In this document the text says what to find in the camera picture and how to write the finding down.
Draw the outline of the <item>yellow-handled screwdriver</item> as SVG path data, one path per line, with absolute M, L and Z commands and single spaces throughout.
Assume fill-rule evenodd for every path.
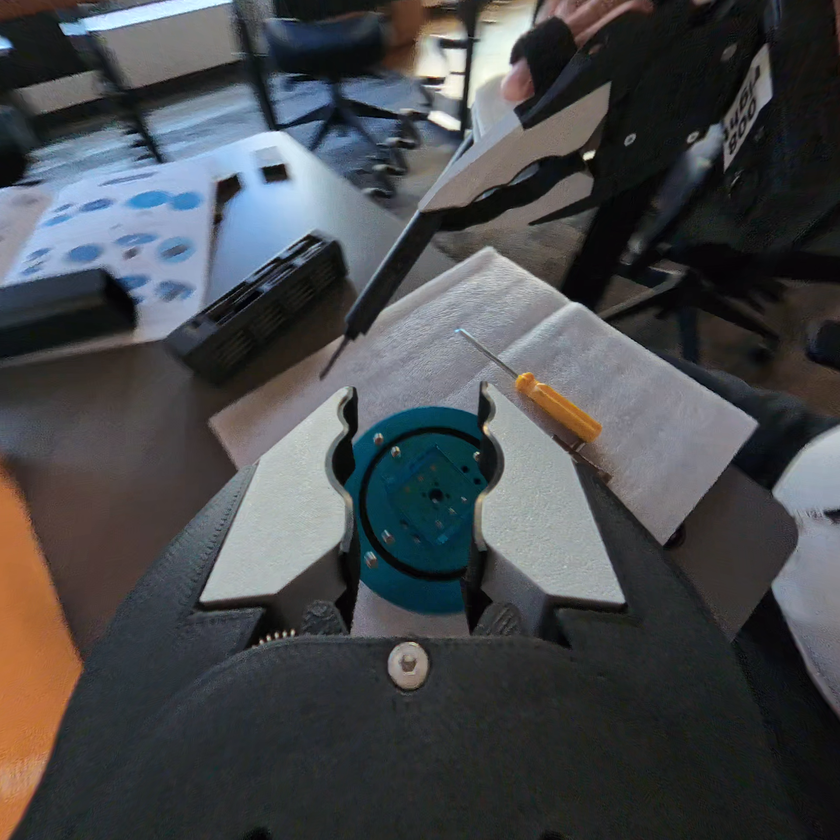
M 556 424 L 565 428 L 580 445 L 596 443 L 603 428 L 577 405 L 573 405 L 567 397 L 558 393 L 552 386 L 539 382 L 531 373 L 516 373 L 506 363 L 503 363 L 497 356 L 493 356 L 484 344 L 480 344 L 474 337 L 470 337 L 465 329 L 455 331 L 457 337 L 467 340 L 478 354 L 482 354 L 489 363 L 501 369 L 514 380 L 516 392 L 525 397 L 531 405 L 543 410 Z

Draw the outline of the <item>black saddle stool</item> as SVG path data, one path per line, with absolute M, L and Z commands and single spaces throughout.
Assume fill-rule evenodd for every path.
M 328 92 L 326 105 L 300 118 L 273 124 L 273 132 L 290 132 L 317 124 L 309 153 L 317 153 L 330 134 L 355 134 L 370 149 L 370 187 L 362 192 L 374 200 L 391 200 L 395 181 L 408 173 L 404 153 L 421 145 L 417 124 L 427 122 L 434 96 L 417 79 L 397 75 L 417 101 L 398 111 L 351 100 L 343 86 L 372 79 L 389 82 L 383 73 L 387 52 L 385 20 L 378 12 L 338 18 L 319 24 L 300 20 L 268 20 L 264 26 L 268 56 L 277 71 L 302 82 L 319 82 Z

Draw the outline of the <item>person's right hand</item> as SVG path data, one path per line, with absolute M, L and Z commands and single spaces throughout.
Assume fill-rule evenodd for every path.
M 505 101 L 520 105 L 546 94 L 567 63 L 603 27 L 620 16 L 649 16 L 649 0 L 546 0 L 539 3 L 533 27 L 512 52 L 501 82 Z

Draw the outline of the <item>black desk leg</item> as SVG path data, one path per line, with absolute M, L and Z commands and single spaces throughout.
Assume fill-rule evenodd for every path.
M 590 230 L 561 282 L 561 295 L 571 302 L 598 312 L 630 238 L 656 198 L 664 175 L 605 202 L 594 215 Z

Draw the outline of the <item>blue metal wheel assembly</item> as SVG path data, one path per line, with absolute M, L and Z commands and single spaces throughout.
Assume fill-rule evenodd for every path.
M 353 447 L 353 500 L 360 583 L 419 615 L 465 610 L 480 469 L 478 416 L 423 407 L 391 416 Z

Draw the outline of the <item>dark grey desk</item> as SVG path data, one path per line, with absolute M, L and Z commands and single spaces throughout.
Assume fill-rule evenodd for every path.
M 415 407 L 478 412 L 489 382 L 546 435 L 501 373 L 453 335 L 533 365 L 603 424 L 592 462 L 656 541 L 687 520 L 666 557 L 732 640 L 797 547 L 785 509 L 734 467 L 715 467 L 749 429 L 736 410 L 512 261 L 484 249 L 385 310 L 324 380 L 338 342 L 326 312 L 269 354 L 287 371 L 233 403 L 161 346 L 2 371 L 2 456 L 23 483 L 74 644 L 89 657 L 163 549 L 233 477 L 343 386 L 359 435 Z M 736 441 L 725 445 L 725 433 Z

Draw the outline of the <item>black rectangular sleeve case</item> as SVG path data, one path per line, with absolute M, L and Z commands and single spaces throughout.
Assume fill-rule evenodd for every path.
M 0 291 L 0 357 L 131 335 L 137 323 L 137 302 L 106 268 L 31 280 Z

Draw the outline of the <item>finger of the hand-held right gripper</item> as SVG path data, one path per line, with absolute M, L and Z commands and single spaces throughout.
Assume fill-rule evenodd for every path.
M 448 166 L 425 194 L 419 211 L 467 208 L 484 192 L 506 187 L 539 160 L 582 151 L 609 113 L 611 88 L 603 84 L 529 130 L 516 113 L 508 113 Z
M 440 232 L 482 225 L 529 227 L 592 196 L 594 175 L 580 155 L 546 158 L 510 185 L 491 189 L 476 202 L 442 215 Z

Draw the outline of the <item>metal cross wrench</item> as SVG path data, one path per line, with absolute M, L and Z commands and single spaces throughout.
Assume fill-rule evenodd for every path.
M 605 486 L 611 484 L 613 475 L 590 460 L 590 456 L 586 452 L 586 447 L 588 447 L 586 441 L 582 441 L 582 439 L 565 441 L 560 435 L 552 435 L 552 441 L 573 460 L 575 465 L 582 465 L 588 473 L 592 473 L 596 479 L 599 479 Z

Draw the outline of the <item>white foam sheet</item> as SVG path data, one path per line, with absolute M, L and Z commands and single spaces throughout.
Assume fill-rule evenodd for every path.
M 757 424 L 493 249 L 220 412 L 247 496 L 199 604 L 302 629 L 360 562 L 355 636 L 626 613 L 607 515 L 664 545 Z

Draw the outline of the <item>person's dark pants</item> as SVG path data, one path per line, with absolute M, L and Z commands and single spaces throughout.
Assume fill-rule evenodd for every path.
M 791 395 L 755 390 L 664 354 L 658 357 L 757 422 L 734 467 L 770 494 L 804 447 L 838 428 L 836 418 L 819 416 Z M 840 720 L 812 684 L 772 589 L 734 648 L 808 839 L 838 839 Z

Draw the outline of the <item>white instruction booklet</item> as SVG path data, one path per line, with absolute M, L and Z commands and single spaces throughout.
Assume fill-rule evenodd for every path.
M 0 280 L 13 268 L 53 196 L 42 187 L 8 187 L 0 191 Z

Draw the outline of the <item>black screwdriver bit holder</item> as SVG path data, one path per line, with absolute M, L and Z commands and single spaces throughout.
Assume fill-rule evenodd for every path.
M 199 380 L 222 386 L 347 280 L 338 240 L 309 232 L 165 338 Z

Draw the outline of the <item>instruction sheet with blue circles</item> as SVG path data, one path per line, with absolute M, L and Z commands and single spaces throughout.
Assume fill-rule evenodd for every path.
M 137 306 L 133 335 L 57 354 L 161 342 L 205 306 L 218 185 L 199 158 L 65 187 L 17 249 L 2 287 L 106 270 Z

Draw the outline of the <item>grey electric screwdriver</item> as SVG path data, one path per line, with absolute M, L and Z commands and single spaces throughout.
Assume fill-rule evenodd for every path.
M 347 346 L 370 333 L 372 325 L 393 301 L 395 293 L 400 289 L 419 257 L 425 253 L 434 234 L 442 228 L 442 219 L 444 211 L 417 211 L 408 223 L 408 227 L 395 242 L 385 261 L 376 270 L 374 278 L 362 289 L 351 312 L 347 314 L 342 344 L 330 357 L 330 363 L 326 363 L 326 367 L 319 374 L 321 382 L 326 380 Z

